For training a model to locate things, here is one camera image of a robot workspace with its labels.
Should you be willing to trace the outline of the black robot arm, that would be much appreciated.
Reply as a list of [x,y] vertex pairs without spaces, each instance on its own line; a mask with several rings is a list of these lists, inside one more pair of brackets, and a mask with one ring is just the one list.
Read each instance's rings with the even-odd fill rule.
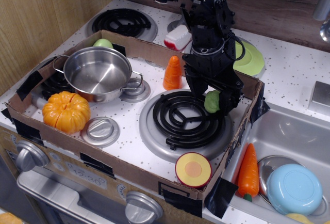
[[245,55],[245,50],[236,55],[236,43],[241,40],[231,30],[235,14],[226,0],[191,0],[189,5],[182,3],[180,10],[192,34],[192,52],[182,56],[189,88],[195,97],[202,96],[208,87],[219,91],[215,106],[226,116],[238,106],[243,88],[233,68]]

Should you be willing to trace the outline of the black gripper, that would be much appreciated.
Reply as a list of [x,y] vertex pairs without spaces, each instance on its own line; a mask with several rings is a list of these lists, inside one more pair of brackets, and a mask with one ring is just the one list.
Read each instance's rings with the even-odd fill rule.
[[192,49],[191,54],[183,54],[185,75],[191,93],[201,97],[208,87],[219,94],[219,108],[227,116],[236,108],[243,96],[243,82],[234,72],[236,48],[234,45],[218,49]]

